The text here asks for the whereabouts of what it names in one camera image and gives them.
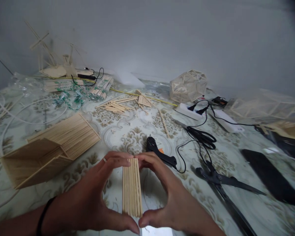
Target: white power strip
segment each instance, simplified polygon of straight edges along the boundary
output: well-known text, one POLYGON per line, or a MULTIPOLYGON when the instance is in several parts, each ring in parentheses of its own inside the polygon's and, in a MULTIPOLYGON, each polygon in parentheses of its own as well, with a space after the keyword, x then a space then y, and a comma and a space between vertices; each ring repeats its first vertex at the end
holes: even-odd
POLYGON ((221 124, 221 126, 223 126, 227 132, 229 133, 239 133, 239 132, 244 132, 245 130, 243 129, 243 127, 241 125, 232 125, 224 120, 227 120, 231 123, 234 123, 234 124, 237 124, 236 121, 234 121, 232 118, 229 117, 229 115, 227 115, 224 111, 222 110, 215 110, 214 109, 214 113, 215 113, 215 116, 217 118, 222 118, 224 120, 221 120, 221 119, 216 119, 214 117, 214 114, 212 112, 212 110, 208 109, 207 110, 209 112, 209 114, 218 122, 221 124))
POLYGON ((188 106, 184 103, 179 104, 179 106, 176 108, 176 111, 190 118, 193 118, 195 120, 200 120, 203 118, 203 115, 196 113, 196 110, 194 111, 188 110, 188 106))

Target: bracelet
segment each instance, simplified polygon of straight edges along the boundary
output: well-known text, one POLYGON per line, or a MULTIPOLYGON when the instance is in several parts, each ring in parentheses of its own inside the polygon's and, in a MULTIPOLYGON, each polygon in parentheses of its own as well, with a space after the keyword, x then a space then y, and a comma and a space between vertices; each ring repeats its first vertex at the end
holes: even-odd
POLYGON ((43 224, 43 220, 44 220, 44 217, 46 215, 46 212, 49 208, 49 206, 51 205, 51 203, 53 202, 53 200, 55 200, 56 197, 53 197, 51 199, 48 200, 40 218, 39 218, 39 221, 38 221, 38 225, 37 225, 37 229, 36 229, 36 235, 37 236, 42 236, 42 224, 43 224))

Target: stick box structure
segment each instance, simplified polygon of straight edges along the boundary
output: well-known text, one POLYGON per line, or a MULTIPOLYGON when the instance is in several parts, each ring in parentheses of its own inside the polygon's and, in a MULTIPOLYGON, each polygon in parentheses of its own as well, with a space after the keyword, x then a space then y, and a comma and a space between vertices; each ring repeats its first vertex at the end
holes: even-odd
POLYGON ((30 137, 1 162, 14 188, 20 189, 52 179, 100 139, 78 113, 30 137))

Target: glue gun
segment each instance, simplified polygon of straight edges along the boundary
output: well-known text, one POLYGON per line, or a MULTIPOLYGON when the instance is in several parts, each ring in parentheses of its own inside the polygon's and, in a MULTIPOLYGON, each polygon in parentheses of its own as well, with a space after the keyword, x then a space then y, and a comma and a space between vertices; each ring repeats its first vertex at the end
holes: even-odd
POLYGON ((156 145, 155 139, 151 135, 147 139, 147 152, 154 152, 166 165, 171 166, 176 169, 177 161, 174 156, 167 156, 161 153, 156 145))

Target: floral tablecloth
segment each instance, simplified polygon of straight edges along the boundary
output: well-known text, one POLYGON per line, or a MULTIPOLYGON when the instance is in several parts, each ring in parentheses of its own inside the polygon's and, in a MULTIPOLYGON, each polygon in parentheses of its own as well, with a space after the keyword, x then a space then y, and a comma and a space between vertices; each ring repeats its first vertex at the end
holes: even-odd
MULTIPOLYGON (((111 92, 107 99, 119 96, 118 92, 111 92)), ((4 91, 5 100, 15 101, 20 97, 18 93, 4 91)), ((58 94, 43 94, 36 98, 56 98, 58 94)), ((16 114, 23 106, 33 102, 33 97, 24 97, 11 112, 16 114)), ((86 102, 80 112, 89 121, 92 127, 101 136, 101 141, 86 151, 81 157, 65 168, 52 180, 35 186, 21 189, 6 205, 0 208, 0 221, 15 217, 27 211, 33 210, 48 199, 69 190, 83 175, 94 166, 109 150, 125 151, 137 154, 145 151, 146 138, 151 134, 155 138, 159 148, 163 148, 165 154, 175 156, 178 169, 183 168, 183 161, 177 153, 177 147, 190 140, 186 131, 173 121, 177 119, 187 125, 198 125, 204 120, 195 121, 189 117, 177 113, 173 106, 164 103, 155 103, 165 119, 170 138, 167 138, 157 108, 145 108, 148 115, 141 109, 127 112, 128 116, 115 114, 100 108, 95 109, 100 103, 86 102)), ((136 103, 128 102, 129 106, 137 107, 136 103)), ((64 111, 64 106, 54 108, 51 100, 36 103, 22 111, 18 117, 32 122, 42 123, 49 121, 64 111)), ((59 119, 46 125, 31 125, 14 120, 9 126, 3 138, 3 152, 15 150, 26 144, 26 139, 37 132, 50 127, 51 124, 60 122, 72 116, 74 111, 67 110, 59 119)), ((0 139, 11 117, 5 115, 0 120, 0 139)), ((246 148, 263 152, 263 147, 274 145, 256 132, 253 127, 245 127, 245 133, 227 133, 211 116, 200 127, 216 137, 216 149, 211 150, 213 165, 216 170, 226 176, 235 176, 238 180, 249 184, 265 193, 267 196, 256 195, 239 188, 223 186, 229 197, 244 214, 257 235, 295 235, 295 206, 284 204, 275 200, 240 154, 240 149, 246 148)), ((187 164, 187 171, 179 174, 173 169, 186 189, 205 207, 218 226, 226 235, 242 235, 225 206, 213 192, 205 180, 198 178, 192 171, 192 167, 200 167, 199 146, 195 142, 182 147, 181 154, 187 164)), ((295 181, 295 172, 289 167, 292 160, 281 154, 269 154, 267 157, 287 178, 295 181)), ((162 185, 150 170, 144 169, 140 173, 142 186, 143 210, 157 209, 166 204, 166 193, 162 185)), ((0 163, 0 204, 8 201, 14 194, 7 174, 0 163)), ((103 199, 107 206, 115 211, 122 211, 122 168, 113 171, 109 181, 103 190, 103 199)), ((114 232, 104 230, 96 232, 92 230, 67 232, 68 235, 131 235, 130 231, 114 232)), ((183 232, 173 230, 173 235, 184 235, 183 232)))

